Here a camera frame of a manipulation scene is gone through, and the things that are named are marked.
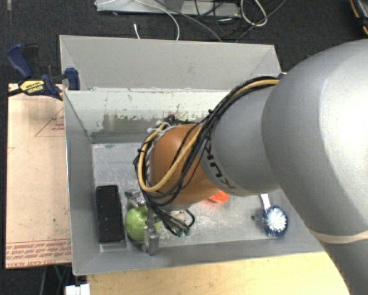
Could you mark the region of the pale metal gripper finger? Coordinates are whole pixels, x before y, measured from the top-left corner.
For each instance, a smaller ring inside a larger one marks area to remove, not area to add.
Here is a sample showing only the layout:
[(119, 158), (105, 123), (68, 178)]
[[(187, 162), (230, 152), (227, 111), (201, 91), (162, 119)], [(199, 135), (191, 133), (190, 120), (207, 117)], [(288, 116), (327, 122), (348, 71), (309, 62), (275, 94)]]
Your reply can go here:
[(155, 255), (159, 250), (159, 229), (153, 221), (146, 221), (146, 226), (143, 230), (144, 242), (142, 250), (150, 256)]
[(127, 208), (143, 207), (146, 205), (146, 200), (141, 190), (129, 189), (124, 194), (127, 199)]

